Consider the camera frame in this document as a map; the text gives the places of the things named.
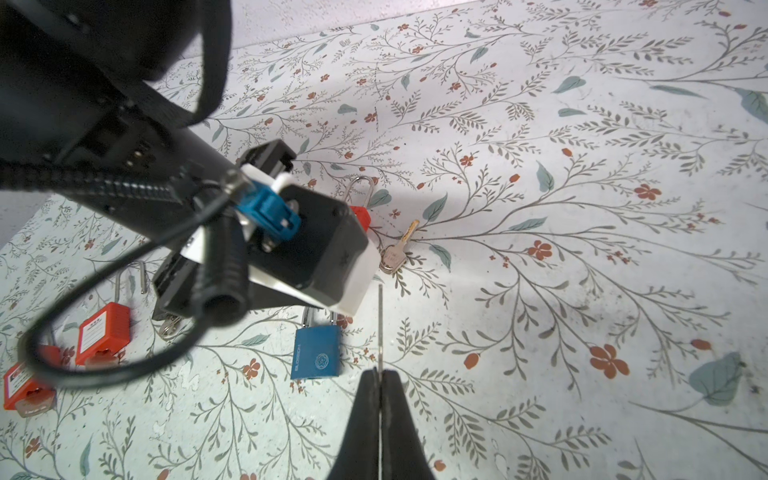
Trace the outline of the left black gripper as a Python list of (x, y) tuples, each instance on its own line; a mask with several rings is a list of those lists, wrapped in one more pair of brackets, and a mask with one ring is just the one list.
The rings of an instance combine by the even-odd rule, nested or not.
[(228, 210), (212, 224), (213, 239), (203, 247), (202, 263), (176, 251), (166, 257), (152, 279), (157, 300), (154, 321), (175, 324), (204, 311), (215, 314), (212, 325), (230, 326), (252, 310), (291, 306), (292, 297), (255, 284), (248, 278), (253, 244), (234, 232), (235, 212)]

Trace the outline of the blue padlock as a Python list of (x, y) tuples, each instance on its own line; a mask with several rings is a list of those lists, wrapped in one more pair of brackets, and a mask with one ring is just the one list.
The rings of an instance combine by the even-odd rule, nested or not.
[(316, 317), (324, 313), (310, 306), (302, 312), (301, 327), (294, 339), (292, 380), (334, 378), (341, 372), (341, 327), (334, 316), (324, 323), (316, 323)]

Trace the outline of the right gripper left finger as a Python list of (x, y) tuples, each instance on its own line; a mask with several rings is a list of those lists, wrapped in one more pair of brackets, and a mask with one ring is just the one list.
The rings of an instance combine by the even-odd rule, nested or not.
[(328, 480), (379, 478), (380, 407), (379, 373), (376, 369), (365, 371)]

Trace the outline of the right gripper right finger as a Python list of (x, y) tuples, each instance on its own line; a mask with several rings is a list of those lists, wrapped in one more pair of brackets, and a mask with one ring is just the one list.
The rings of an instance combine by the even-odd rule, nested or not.
[(397, 372), (381, 375), (381, 478), (429, 479), (434, 475), (424, 454), (403, 383)]

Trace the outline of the small brass key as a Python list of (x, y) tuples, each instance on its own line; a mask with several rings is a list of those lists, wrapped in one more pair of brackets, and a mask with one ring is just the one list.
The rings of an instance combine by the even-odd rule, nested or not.
[(412, 221), (400, 240), (383, 251), (380, 268), (384, 273), (393, 275), (403, 266), (407, 258), (405, 247), (419, 224), (418, 220)]

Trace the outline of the black padlock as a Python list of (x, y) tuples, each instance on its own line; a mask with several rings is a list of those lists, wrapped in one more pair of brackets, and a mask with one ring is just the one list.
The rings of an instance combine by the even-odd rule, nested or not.
[(180, 329), (182, 318), (176, 315), (168, 315), (158, 327), (158, 334), (163, 339), (173, 338)]

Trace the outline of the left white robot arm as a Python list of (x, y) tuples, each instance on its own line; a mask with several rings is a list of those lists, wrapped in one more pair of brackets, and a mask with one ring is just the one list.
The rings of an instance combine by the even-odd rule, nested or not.
[(227, 1), (5, 1), (1, 187), (52, 191), (162, 241), (232, 163), (192, 132), (220, 106)]

